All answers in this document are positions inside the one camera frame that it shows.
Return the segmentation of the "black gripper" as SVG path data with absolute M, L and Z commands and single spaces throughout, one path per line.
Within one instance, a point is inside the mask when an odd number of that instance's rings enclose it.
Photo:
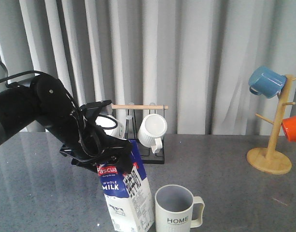
M 123 173 L 133 169 L 132 144 L 126 139 L 109 136 L 96 118 L 111 100 L 91 102 L 76 108 L 71 100 L 45 104 L 47 129 L 71 150 L 70 156 L 87 168 L 108 163 Z

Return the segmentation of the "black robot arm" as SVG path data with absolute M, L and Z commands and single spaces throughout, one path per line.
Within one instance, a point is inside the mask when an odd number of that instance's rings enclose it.
M 96 171 L 98 164 L 110 164 L 131 173 L 132 144 L 109 136 L 96 124 L 110 100 L 78 106 L 62 82 L 46 73 L 11 83 L 0 93 L 0 145 L 33 121 L 38 121 L 63 143 L 60 154 L 72 158 L 72 165 Z

